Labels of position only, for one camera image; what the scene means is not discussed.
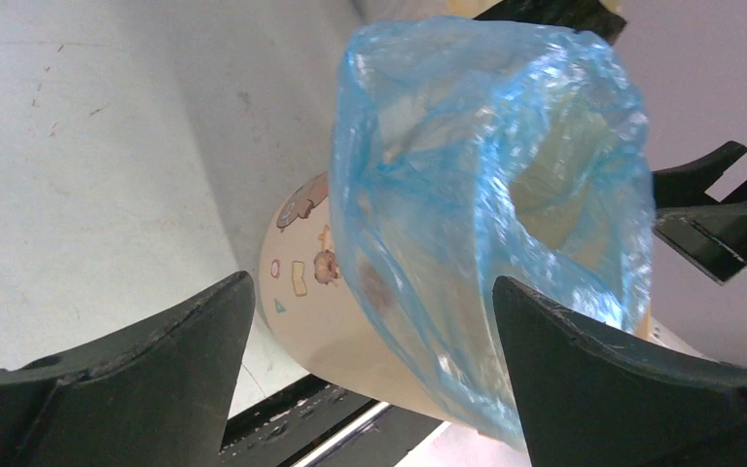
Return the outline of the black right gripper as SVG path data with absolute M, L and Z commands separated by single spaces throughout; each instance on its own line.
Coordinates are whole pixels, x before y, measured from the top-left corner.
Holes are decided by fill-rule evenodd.
M 721 201 L 706 190 L 745 154 L 747 146 L 730 140 L 692 162 L 653 172 L 656 235 L 721 285 L 747 270 L 747 179 Z

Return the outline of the cream plastic trash bin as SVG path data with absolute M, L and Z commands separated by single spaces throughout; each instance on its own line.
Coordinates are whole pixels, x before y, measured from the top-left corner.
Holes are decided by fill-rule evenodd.
M 259 295 L 286 351 L 333 384 L 520 444 L 473 214 L 388 197 L 372 233 L 330 214 L 320 173 L 267 229 Z

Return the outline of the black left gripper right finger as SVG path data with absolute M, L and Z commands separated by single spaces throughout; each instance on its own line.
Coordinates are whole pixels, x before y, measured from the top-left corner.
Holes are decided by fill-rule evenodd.
M 747 466 L 747 368 L 687 355 L 519 281 L 493 288 L 535 466 Z

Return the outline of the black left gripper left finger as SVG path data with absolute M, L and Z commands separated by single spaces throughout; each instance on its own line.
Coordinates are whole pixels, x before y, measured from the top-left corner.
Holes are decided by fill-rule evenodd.
M 0 369 L 0 466 L 210 466 L 255 308 L 233 273 L 105 337 Z

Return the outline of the blue plastic trash bag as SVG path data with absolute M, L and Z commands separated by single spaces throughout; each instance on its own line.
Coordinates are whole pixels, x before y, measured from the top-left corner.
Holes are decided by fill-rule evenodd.
M 525 445 L 501 276 L 637 330 L 656 216 L 648 128 L 590 31 L 436 17 L 351 36 L 328 171 L 339 269 L 445 417 Z

